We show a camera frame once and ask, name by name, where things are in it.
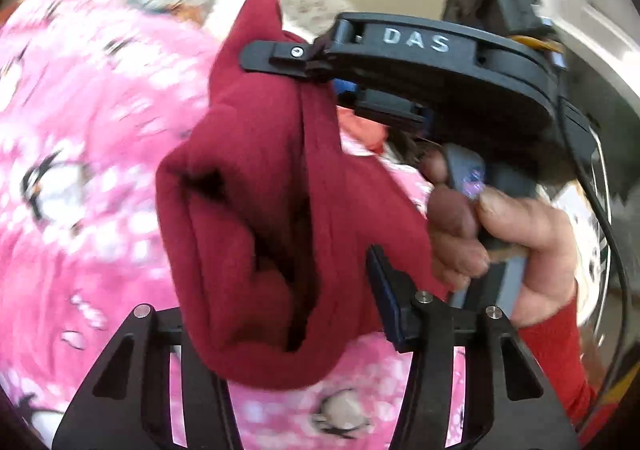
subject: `finger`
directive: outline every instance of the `finger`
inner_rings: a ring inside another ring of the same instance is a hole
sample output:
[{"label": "finger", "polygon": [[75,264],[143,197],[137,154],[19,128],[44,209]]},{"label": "finger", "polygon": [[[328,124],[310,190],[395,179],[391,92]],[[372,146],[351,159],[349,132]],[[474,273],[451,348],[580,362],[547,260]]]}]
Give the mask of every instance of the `finger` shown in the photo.
[{"label": "finger", "polygon": [[420,172],[435,185],[446,183],[449,169],[442,152],[437,149],[429,150],[420,161]]},{"label": "finger", "polygon": [[539,251],[573,249],[574,232],[564,211],[535,199],[513,199],[487,187],[478,198],[478,219],[494,237]]},{"label": "finger", "polygon": [[427,218],[431,226],[462,239],[478,236],[479,223],[471,201],[460,192],[436,186],[427,203]]},{"label": "finger", "polygon": [[471,282],[471,277],[464,275],[462,273],[458,273],[453,269],[446,267],[438,258],[435,256],[431,261],[431,266],[433,270],[433,275],[440,280],[446,287],[452,292],[462,291],[469,286]]},{"label": "finger", "polygon": [[489,254],[478,239],[460,239],[439,229],[430,229],[431,250],[446,267],[469,276],[489,269]]},{"label": "finger", "polygon": [[520,288],[513,313],[509,319],[517,327],[525,327],[538,323],[538,321],[532,322],[532,318],[538,320],[551,318],[556,312],[558,312],[558,305],[555,301],[550,300],[546,293],[533,291],[529,289],[529,286],[524,285]]}]

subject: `black cable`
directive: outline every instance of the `black cable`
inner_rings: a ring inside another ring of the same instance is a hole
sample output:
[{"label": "black cable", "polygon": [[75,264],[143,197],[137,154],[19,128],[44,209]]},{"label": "black cable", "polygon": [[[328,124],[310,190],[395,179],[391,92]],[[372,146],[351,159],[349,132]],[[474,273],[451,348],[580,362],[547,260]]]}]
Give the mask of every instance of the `black cable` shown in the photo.
[{"label": "black cable", "polygon": [[620,321],[620,332],[618,334],[618,340],[616,341],[616,348],[613,352],[611,364],[609,366],[609,369],[607,369],[607,373],[605,374],[602,386],[600,387],[600,390],[596,395],[595,401],[593,402],[593,404],[591,404],[589,410],[587,411],[587,414],[576,427],[576,432],[578,433],[578,435],[581,435],[585,428],[588,426],[593,415],[597,411],[602,398],[607,393],[607,390],[609,390],[609,388],[613,385],[614,380],[618,375],[618,369],[620,368],[623,351],[625,349],[626,332],[628,330],[629,313],[631,310],[631,294],[629,292],[629,277],[626,274],[624,265],[622,264],[622,258],[620,257],[620,252],[618,250],[616,240],[614,239],[611,225],[607,220],[607,216],[605,215],[604,210],[602,209],[600,200],[597,198],[593,188],[591,187],[588,175],[578,161],[574,147],[569,140],[566,125],[567,116],[565,112],[567,107],[567,100],[564,99],[564,97],[559,96],[558,103],[556,104],[556,112],[558,114],[558,125],[562,133],[562,139],[564,140],[564,145],[566,146],[567,152],[569,152],[572,163],[574,164],[575,174],[577,176],[578,182],[580,182],[587,200],[591,205],[591,209],[593,210],[596,219],[600,223],[602,232],[604,233],[604,236],[607,239],[607,243],[609,244],[613,262],[616,266],[616,269],[618,270],[618,280],[620,281],[620,291],[622,292],[622,318]]}]

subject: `red sleeve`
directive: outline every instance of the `red sleeve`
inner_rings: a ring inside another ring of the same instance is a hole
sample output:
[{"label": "red sleeve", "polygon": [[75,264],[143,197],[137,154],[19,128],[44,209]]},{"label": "red sleeve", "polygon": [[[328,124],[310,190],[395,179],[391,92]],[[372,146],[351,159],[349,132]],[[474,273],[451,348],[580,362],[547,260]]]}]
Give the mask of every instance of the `red sleeve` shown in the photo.
[{"label": "red sleeve", "polygon": [[[584,417],[596,395],[580,362],[576,308],[574,299],[548,320],[520,329],[520,337],[538,360],[573,424]],[[603,408],[594,416],[582,443],[601,428],[613,409],[614,406]]]}]

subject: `person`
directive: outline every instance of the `person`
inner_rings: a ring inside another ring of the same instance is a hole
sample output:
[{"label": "person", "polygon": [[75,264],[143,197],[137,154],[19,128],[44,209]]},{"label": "person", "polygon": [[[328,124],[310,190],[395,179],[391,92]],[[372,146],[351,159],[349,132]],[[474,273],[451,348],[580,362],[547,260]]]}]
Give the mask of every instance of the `person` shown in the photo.
[{"label": "person", "polygon": [[[511,323],[545,371],[568,417],[576,424],[593,403],[596,390],[580,362],[575,321],[577,248],[567,214],[536,199],[514,199],[485,187],[471,200],[445,185],[447,163],[430,150],[420,171],[434,184],[427,217],[433,275],[450,291],[482,278],[491,254],[478,240],[481,227],[494,237],[523,246],[529,260]],[[612,406],[601,409],[581,442],[604,424]]]}]

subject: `red cloth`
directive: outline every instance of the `red cloth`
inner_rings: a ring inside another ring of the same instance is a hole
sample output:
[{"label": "red cloth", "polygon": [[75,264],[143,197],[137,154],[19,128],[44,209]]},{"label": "red cloth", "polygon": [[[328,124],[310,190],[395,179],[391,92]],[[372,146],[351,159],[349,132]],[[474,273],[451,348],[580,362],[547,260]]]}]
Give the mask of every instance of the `red cloth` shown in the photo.
[{"label": "red cloth", "polygon": [[386,126],[359,117],[350,108],[339,106],[337,111],[341,130],[364,144],[367,150],[376,154],[384,153],[387,136]]},{"label": "red cloth", "polygon": [[[569,419],[577,424],[595,400],[596,392],[587,382],[580,362],[580,332],[576,324],[577,300],[545,322],[519,330],[520,337],[538,360],[553,386]],[[614,405],[600,409],[585,430],[586,444],[615,410]]]},{"label": "red cloth", "polygon": [[18,2],[11,2],[7,7],[0,10],[0,27],[7,23],[8,19],[15,13],[15,10],[18,9],[19,6],[20,4]]},{"label": "red cloth", "polygon": [[156,176],[198,354],[226,379],[271,389],[318,382],[348,341],[381,329],[372,243],[418,288],[446,293],[424,218],[378,159],[342,152],[331,88],[239,66],[254,40],[298,40],[281,29],[278,0],[246,1],[211,72],[209,112]]}]

